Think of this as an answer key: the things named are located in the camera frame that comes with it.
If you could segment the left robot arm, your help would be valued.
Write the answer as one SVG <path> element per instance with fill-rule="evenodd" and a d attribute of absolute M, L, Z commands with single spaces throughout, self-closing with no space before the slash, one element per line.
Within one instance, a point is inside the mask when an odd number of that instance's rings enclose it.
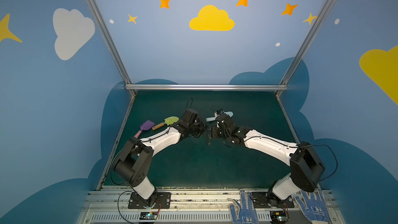
<path fill-rule="evenodd" d="M 190 136 L 200 137 L 205 130 L 205 123 L 198 111 L 188 108 L 176 123 L 157 135 L 141 140 L 130 138 L 114 157 L 111 168 L 127 182 L 146 206 L 152 206 L 157 199 L 157 189 L 147 175 L 153 157 Z"/>

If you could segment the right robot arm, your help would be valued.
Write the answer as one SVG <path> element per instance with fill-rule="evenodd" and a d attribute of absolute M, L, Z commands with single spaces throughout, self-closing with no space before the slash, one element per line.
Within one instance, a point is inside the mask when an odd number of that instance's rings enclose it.
<path fill-rule="evenodd" d="M 301 190 L 307 193 L 316 190 L 325 165 L 310 143 L 286 142 L 246 126 L 239 127 L 226 113 L 212 119 L 217 125 L 212 129 L 214 138 L 224 138 L 233 144 L 260 151 L 290 167 L 290 173 L 274 182 L 266 193 L 270 204 L 276 205 L 285 201 Z"/>

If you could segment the light blue toy shovel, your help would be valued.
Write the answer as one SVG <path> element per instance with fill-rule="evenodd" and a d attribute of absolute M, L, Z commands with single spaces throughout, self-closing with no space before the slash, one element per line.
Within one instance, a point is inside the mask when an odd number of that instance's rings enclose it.
<path fill-rule="evenodd" d="M 227 114 L 227 115 L 229 115 L 230 117 L 233 117 L 233 115 L 234 115 L 233 112 L 224 112 L 224 113 Z M 206 122 L 215 121 L 217 116 L 218 116 L 218 115 L 215 114 L 214 117 L 207 117 L 207 118 L 206 118 Z"/>

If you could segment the blue dotted glove left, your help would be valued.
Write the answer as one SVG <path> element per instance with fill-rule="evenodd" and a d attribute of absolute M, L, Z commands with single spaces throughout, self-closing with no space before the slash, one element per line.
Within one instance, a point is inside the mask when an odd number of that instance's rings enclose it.
<path fill-rule="evenodd" d="M 229 212 L 233 224 L 259 224 L 257 212 L 251 199 L 251 193 L 241 189 L 240 201 L 229 199 Z"/>

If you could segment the blue dotted glove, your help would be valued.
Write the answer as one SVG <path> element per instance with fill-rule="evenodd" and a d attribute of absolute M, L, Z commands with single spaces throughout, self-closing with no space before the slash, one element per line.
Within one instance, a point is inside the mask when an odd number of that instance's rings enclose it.
<path fill-rule="evenodd" d="M 330 221 L 329 212 L 326 206 L 322 189 L 318 192 L 306 192 L 301 190 L 302 200 L 295 196 L 294 200 L 298 204 L 303 215 L 312 224 L 328 224 Z"/>
<path fill-rule="evenodd" d="M 229 199 L 229 212 L 233 224 L 259 224 L 257 212 L 251 199 L 251 193 L 241 189 L 240 201 Z"/>

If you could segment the right circuit board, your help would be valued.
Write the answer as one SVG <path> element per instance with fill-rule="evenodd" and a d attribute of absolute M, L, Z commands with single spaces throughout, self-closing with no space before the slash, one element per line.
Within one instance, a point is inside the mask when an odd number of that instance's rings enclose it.
<path fill-rule="evenodd" d="M 286 212 L 270 212 L 271 224 L 285 224 L 289 217 Z"/>

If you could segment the circuit board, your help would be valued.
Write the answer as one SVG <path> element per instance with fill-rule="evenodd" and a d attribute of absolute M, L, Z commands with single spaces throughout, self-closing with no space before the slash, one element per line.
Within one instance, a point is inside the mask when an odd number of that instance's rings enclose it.
<path fill-rule="evenodd" d="M 157 212 L 141 212 L 140 213 L 140 221 L 148 220 L 148 221 L 156 221 L 158 218 Z"/>
<path fill-rule="evenodd" d="M 286 212 L 270 212 L 271 224 L 285 224 L 289 217 Z"/>

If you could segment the left circuit board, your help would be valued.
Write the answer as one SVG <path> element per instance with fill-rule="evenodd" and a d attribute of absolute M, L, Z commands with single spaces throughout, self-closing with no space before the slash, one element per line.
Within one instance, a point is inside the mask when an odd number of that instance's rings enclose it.
<path fill-rule="evenodd" d="M 158 218 L 157 212 L 141 212 L 140 213 L 140 221 L 148 220 L 148 221 L 156 221 Z"/>

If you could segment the blue dotted glove right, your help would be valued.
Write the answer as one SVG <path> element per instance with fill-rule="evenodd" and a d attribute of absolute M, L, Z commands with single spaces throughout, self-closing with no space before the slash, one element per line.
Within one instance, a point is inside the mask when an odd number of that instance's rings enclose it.
<path fill-rule="evenodd" d="M 329 212 L 326 206 L 322 189 L 318 192 L 306 192 L 301 190 L 302 200 L 295 196 L 294 200 L 298 204 L 303 215 L 312 224 L 328 224 L 330 221 Z"/>

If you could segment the aluminium frame rear bar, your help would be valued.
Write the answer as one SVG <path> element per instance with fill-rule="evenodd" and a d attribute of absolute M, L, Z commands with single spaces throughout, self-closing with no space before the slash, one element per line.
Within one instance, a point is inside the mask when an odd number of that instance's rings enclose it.
<path fill-rule="evenodd" d="M 127 90 L 178 90 L 178 91 L 286 91 L 287 85 L 161 85 L 126 84 Z"/>

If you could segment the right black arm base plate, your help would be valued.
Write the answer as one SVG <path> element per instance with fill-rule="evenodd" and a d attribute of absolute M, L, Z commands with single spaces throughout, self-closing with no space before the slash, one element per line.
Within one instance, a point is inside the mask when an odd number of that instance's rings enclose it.
<path fill-rule="evenodd" d="M 251 199 L 255 208 L 294 208 L 293 199 L 289 196 L 281 200 L 266 191 L 256 191 L 251 193 Z"/>

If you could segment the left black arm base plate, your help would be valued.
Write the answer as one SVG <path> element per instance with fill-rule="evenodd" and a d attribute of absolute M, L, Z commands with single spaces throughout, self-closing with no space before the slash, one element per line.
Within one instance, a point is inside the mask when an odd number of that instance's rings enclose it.
<path fill-rule="evenodd" d="M 133 192 L 130 196 L 128 209 L 169 209 L 171 204 L 170 192 L 154 192 L 149 199 L 142 198 L 137 192 Z"/>

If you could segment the aluminium frame right post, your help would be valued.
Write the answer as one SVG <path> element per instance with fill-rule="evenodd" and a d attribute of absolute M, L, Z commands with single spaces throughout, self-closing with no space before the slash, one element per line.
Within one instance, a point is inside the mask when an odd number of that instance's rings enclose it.
<path fill-rule="evenodd" d="M 298 66 L 300 65 L 302 59 L 304 58 L 306 52 L 308 51 L 309 47 L 311 46 L 318 31 L 321 29 L 325 19 L 327 18 L 328 14 L 330 13 L 330 11 L 333 8 L 336 1 L 337 0 L 324 0 L 321 8 L 318 11 L 318 15 L 317 15 L 317 18 L 315 19 L 315 22 L 311 25 L 302 44 L 300 45 L 296 55 L 294 56 L 292 62 L 290 63 L 286 73 L 284 74 L 284 76 L 279 84 L 280 89 L 278 89 L 275 93 L 277 98 L 280 98 L 280 96 L 282 95 L 282 92 L 284 90 L 288 90 L 289 81 L 291 80 L 293 74 L 295 73 Z"/>

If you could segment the aluminium frame post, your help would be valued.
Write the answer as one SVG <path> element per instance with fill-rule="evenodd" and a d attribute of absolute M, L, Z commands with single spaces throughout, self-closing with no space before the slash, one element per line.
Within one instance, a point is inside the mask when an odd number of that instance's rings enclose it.
<path fill-rule="evenodd" d="M 125 83 L 125 85 L 129 85 L 131 84 L 131 80 L 130 77 L 128 75 L 127 69 L 122 61 L 122 58 L 119 54 L 119 51 L 117 50 L 117 47 L 111 37 L 111 34 L 109 32 L 109 29 L 106 25 L 106 22 L 101 14 L 101 11 L 96 3 L 96 0 L 85 0 L 94 19 L 95 19 L 95 23 L 97 24 L 100 33 L 107 45 L 107 48 L 109 49 L 115 64 L 119 70 L 119 73 Z"/>
<path fill-rule="evenodd" d="M 300 45 L 296 55 L 294 56 L 292 62 L 290 63 L 286 73 L 284 74 L 284 76 L 279 84 L 280 89 L 278 89 L 275 93 L 277 98 L 280 98 L 280 96 L 282 95 L 282 92 L 284 90 L 288 90 L 289 81 L 291 80 L 293 74 L 295 73 L 298 66 L 300 65 L 302 59 L 304 58 L 306 52 L 308 51 L 309 47 L 311 46 L 318 31 L 321 29 L 325 19 L 327 18 L 328 14 L 330 13 L 330 11 L 333 8 L 336 1 L 337 0 L 324 0 L 321 8 L 318 11 L 318 15 L 317 15 L 317 18 L 315 19 L 315 22 L 311 25 L 302 44 Z"/>

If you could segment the aluminium frame left post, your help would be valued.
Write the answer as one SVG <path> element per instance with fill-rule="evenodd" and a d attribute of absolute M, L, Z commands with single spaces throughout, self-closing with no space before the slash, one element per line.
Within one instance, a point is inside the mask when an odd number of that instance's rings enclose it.
<path fill-rule="evenodd" d="M 125 85 L 129 85 L 131 84 L 131 80 L 130 77 L 128 75 L 127 69 L 122 61 L 122 58 L 119 54 L 119 51 L 117 50 L 117 47 L 111 37 L 111 34 L 109 32 L 109 29 L 106 25 L 106 22 L 101 14 L 101 11 L 96 3 L 96 0 L 85 0 L 94 19 L 95 19 L 95 23 L 97 24 L 100 33 L 107 45 L 107 48 L 109 49 L 115 64 L 119 70 L 119 73 L 125 83 Z"/>

